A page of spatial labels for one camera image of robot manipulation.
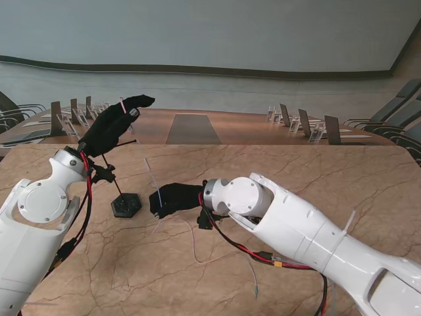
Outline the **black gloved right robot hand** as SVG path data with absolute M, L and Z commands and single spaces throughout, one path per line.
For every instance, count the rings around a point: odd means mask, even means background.
M 200 205 L 203 187 L 180 183 L 166 184 L 149 196 L 149 210 L 158 219 L 177 211 L 194 209 Z

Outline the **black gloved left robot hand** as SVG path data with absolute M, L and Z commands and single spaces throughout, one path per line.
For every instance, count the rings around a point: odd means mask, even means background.
M 135 95 L 111 105 L 98 115 L 90 129 L 79 140 L 78 151 L 92 157 L 109 152 L 117 146 L 119 137 L 140 116 L 139 108 L 150 107 L 154 102 L 154 97 Z

